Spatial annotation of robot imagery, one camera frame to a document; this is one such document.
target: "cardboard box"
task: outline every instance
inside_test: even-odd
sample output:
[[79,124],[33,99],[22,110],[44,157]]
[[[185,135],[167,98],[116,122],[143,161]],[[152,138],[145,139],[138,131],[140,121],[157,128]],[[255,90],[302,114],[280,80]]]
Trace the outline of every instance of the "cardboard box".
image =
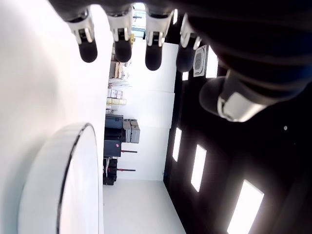
[[127,104],[127,99],[120,99],[119,100],[119,105],[126,105]]
[[107,97],[110,98],[112,95],[112,89],[107,90]]
[[118,70],[119,70],[119,62],[116,63],[116,67],[115,67],[115,76],[114,78],[118,78]]
[[116,110],[118,110],[118,107],[119,107],[119,105],[112,105],[112,110],[116,111]]
[[117,98],[117,90],[112,89],[111,98]]
[[119,99],[112,98],[113,105],[119,105]]
[[123,92],[117,91],[117,99],[122,99]]

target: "white wall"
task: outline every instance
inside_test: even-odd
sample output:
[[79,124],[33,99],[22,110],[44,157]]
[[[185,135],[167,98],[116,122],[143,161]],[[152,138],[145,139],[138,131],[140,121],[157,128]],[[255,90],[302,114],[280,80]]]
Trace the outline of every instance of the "white wall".
[[102,9],[95,6],[92,12],[98,58],[87,64],[47,1],[0,1],[0,234],[17,233],[31,163],[43,142],[65,124],[94,125],[101,171],[112,37]]
[[172,123],[178,45],[163,45],[162,63],[158,70],[145,66],[146,41],[136,39],[131,58],[131,87],[113,86],[122,90],[127,105],[120,106],[117,115],[137,119],[139,144],[123,143],[122,149],[138,151],[121,153],[118,167],[136,172],[117,172],[118,178],[162,180],[167,154],[169,129]]
[[184,234],[162,181],[118,179],[104,186],[105,234]]

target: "ceiling light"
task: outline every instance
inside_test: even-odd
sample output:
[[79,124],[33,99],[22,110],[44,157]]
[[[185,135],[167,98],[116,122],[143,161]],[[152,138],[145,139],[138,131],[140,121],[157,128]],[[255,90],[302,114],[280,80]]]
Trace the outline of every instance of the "ceiling light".
[[177,22],[177,9],[174,11],[174,24]]
[[203,176],[206,152],[207,151],[203,149],[200,145],[197,145],[192,179],[191,179],[191,184],[194,186],[197,192],[199,192],[201,178]]
[[174,143],[174,151],[172,157],[177,162],[177,158],[179,156],[179,149],[180,149],[180,141],[181,141],[182,131],[179,128],[175,130],[175,143]]
[[207,69],[206,78],[215,78],[218,72],[218,57],[212,50],[208,47],[208,58],[207,58]]
[[182,80],[188,80],[188,79],[189,79],[189,72],[183,72]]
[[247,180],[244,180],[234,214],[227,230],[229,234],[248,234],[258,213],[263,196],[263,192]]

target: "robotic hand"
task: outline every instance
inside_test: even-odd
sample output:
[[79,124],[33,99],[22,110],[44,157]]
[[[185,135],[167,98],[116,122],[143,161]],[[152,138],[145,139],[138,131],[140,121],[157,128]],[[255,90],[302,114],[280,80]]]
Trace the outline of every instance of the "robotic hand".
[[[89,6],[107,14],[116,57],[131,58],[133,0],[49,0],[68,23],[81,58],[97,57]],[[207,81],[199,94],[202,107],[229,121],[244,122],[266,107],[298,95],[312,77],[312,2],[296,0],[143,0],[146,5],[148,69],[161,65],[162,46],[174,9],[185,12],[176,59],[180,72],[191,70],[201,40],[229,67],[225,78]]]

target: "black ceiling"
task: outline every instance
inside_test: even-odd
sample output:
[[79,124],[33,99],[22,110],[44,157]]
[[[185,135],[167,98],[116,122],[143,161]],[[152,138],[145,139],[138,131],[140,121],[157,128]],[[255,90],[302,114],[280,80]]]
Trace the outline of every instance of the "black ceiling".
[[[182,82],[177,72],[164,174],[186,233],[225,234],[244,179],[265,194],[251,234],[312,233],[312,86],[245,123],[231,123],[201,108],[206,79],[192,73]],[[182,130],[178,162],[176,127]],[[199,193],[191,185],[197,144],[207,150]]]

